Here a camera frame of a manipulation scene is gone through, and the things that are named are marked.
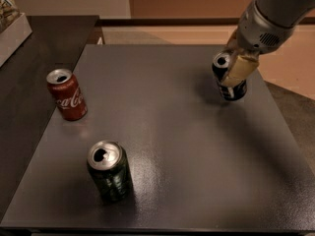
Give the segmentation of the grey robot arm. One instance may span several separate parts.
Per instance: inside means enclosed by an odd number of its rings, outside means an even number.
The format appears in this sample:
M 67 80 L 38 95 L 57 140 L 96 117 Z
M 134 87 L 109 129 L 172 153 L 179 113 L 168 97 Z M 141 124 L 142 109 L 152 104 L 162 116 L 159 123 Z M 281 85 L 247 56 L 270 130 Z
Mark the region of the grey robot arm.
M 258 68 L 259 56 L 279 49 L 297 24 L 315 8 L 315 0 L 253 0 L 225 46 L 231 62 L 221 79 L 234 88 Z

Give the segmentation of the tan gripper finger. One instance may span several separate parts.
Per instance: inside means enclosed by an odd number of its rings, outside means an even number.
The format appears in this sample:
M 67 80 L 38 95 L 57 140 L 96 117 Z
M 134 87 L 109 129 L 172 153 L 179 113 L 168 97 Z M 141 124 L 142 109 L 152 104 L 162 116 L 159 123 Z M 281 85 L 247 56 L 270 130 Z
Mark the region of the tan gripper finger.
M 238 43 L 237 43 L 237 30 L 235 30 L 230 38 L 228 39 L 224 50 L 229 54 L 237 54 L 238 53 Z
M 236 55 L 220 83 L 224 87 L 234 88 L 245 81 L 259 66 L 256 57 Z

